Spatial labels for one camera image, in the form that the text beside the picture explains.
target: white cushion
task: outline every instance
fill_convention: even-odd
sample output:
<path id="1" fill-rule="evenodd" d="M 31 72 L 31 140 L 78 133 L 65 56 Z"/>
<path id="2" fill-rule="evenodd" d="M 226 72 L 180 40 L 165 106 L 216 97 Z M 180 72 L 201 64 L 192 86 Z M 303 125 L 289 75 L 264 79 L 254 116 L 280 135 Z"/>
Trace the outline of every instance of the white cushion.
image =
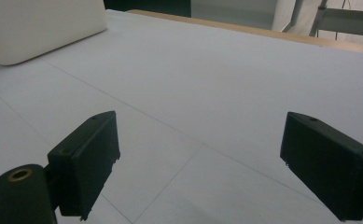
<path id="1" fill-rule="evenodd" d="M 103 0 L 0 0 L 0 64 L 21 63 L 105 27 Z"/>

